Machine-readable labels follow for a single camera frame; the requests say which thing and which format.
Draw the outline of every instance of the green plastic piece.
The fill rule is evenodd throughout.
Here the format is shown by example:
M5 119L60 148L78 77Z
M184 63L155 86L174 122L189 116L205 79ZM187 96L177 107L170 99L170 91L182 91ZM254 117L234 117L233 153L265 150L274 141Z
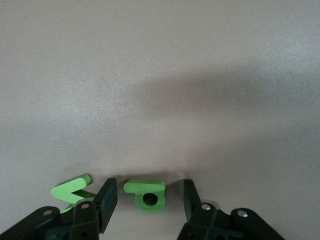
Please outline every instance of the green plastic piece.
M161 211L166 203L166 183L155 180L129 179L123 186L128 194L135 194L135 204L148 213Z
M89 183L91 182L91 177L89 174L85 173L80 176L76 176L67 181L61 182L57 186L51 189L51 195L62 201L70 203L63 213L72 209L76 202L86 198L94 198L96 195L83 191Z

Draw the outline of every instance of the green toy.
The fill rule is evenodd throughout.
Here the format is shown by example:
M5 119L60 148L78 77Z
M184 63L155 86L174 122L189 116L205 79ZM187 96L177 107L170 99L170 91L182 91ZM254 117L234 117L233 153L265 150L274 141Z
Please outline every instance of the green toy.
M128 194L135 194L135 204L145 212L156 213L165 206L164 181L129 179L123 189Z
M76 176L67 181L61 182L57 186L51 189L51 195L62 201L70 203L63 213L69 211L73 208L76 202L86 198L94 198L96 195L83 191L89 183L91 182L91 177L88 173Z

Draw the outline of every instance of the table surface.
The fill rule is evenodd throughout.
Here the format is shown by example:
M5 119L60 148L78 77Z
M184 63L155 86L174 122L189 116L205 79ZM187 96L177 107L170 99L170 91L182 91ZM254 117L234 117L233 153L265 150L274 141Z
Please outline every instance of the table surface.
M318 1L0 1L0 232L89 173L163 180L144 213L119 188L100 239L176 239L172 183L285 239L320 236Z

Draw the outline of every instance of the gray surface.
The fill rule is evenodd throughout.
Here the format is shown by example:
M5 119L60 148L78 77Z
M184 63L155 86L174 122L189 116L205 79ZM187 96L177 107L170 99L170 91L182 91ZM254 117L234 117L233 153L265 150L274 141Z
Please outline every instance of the gray surface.
M320 236L318 1L0 1L0 232L82 173L168 184ZM101 239L175 239L132 196Z

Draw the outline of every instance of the round hole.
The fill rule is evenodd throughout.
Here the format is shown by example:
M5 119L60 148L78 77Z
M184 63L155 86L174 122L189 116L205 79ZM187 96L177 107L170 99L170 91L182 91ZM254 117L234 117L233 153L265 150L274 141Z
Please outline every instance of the round hole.
M190 239L195 239L195 238L196 238L196 235L191 231L191 232L188 233L188 237L189 237Z
M80 235L81 238L85 238L86 236L88 236L88 233L86 231Z
M226 239L224 236L219 235L219 236L216 236L215 240L226 240Z
M89 204L88 203L85 203L85 204L82 204L81 205L81 208L82 209L87 209L89 207Z
M153 206L153 205L156 205L157 202L158 202L158 197L157 195L153 194L153 193L146 193L145 195L143 195L143 202L146 204L146 205L149 205L149 206Z
M206 204L206 203L202 204L202 205L201 205L201 208L202 208L203 210L206 210L206 211L209 211L209 210L211 209L210 205L209 205L209 204Z
M238 215L240 217L243 217L243 218L247 218L248 217L248 213L246 211L239 210L237 213L238 213Z
M52 214L52 210L47 210L43 212L43 216L48 216L50 214Z

